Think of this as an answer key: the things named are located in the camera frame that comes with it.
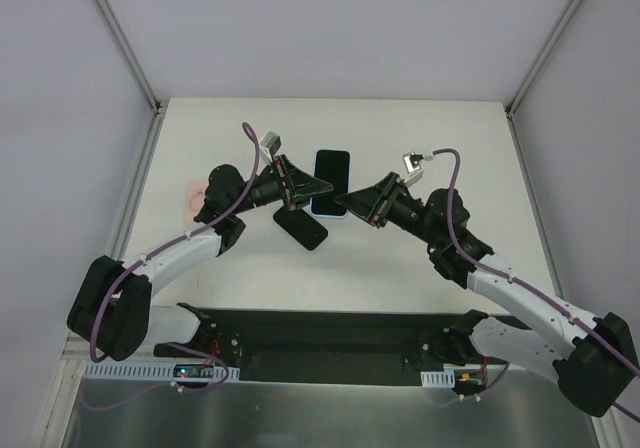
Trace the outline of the phone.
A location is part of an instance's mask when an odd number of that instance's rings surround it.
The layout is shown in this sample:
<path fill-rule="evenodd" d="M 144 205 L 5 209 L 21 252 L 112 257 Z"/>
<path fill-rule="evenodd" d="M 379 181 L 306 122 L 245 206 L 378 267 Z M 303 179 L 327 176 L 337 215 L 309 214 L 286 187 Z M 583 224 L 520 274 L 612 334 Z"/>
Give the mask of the phone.
<path fill-rule="evenodd" d="M 333 190 L 314 196 L 311 213 L 317 217 L 342 219 L 347 210 L 335 201 L 349 190 L 351 156 L 348 151 L 322 149 L 316 152 L 314 176 L 329 183 Z"/>

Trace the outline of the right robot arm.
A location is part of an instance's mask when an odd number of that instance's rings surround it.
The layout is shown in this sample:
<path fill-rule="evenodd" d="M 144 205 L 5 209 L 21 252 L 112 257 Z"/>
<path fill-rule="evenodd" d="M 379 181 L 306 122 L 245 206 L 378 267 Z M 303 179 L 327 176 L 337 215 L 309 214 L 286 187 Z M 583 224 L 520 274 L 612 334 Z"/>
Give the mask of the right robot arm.
<path fill-rule="evenodd" d="M 639 376 L 628 323 L 614 313 L 599 317 L 517 275 L 511 264 L 468 229 L 468 210 L 454 188 L 413 197 L 396 173 L 336 201 L 371 226 L 392 223 L 425 242 L 429 260 L 445 279 L 482 296 L 523 323 L 509 328 L 481 314 L 450 337 L 461 362 L 498 358 L 556 384 L 565 398 L 592 417 L 602 417 Z"/>

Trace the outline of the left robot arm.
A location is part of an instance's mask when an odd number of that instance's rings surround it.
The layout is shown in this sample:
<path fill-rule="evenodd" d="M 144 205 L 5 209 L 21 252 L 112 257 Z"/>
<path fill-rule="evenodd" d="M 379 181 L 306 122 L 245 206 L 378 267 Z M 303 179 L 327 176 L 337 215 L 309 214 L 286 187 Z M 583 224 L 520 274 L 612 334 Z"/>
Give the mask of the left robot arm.
<path fill-rule="evenodd" d="M 143 345 L 176 343 L 188 356 L 211 354 L 213 322 L 186 304 L 155 306 L 163 288 L 197 265 L 230 250 L 242 235 L 240 214 L 280 202 L 294 211 L 332 185 L 276 156 L 263 171 L 244 180 L 232 165 L 209 175 L 204 203 L 180 235 L 145 254 L 125 260 L 95 259 L 67 318 L 68 328 L 89 342 L 90 358 L 122 361 Z"/>

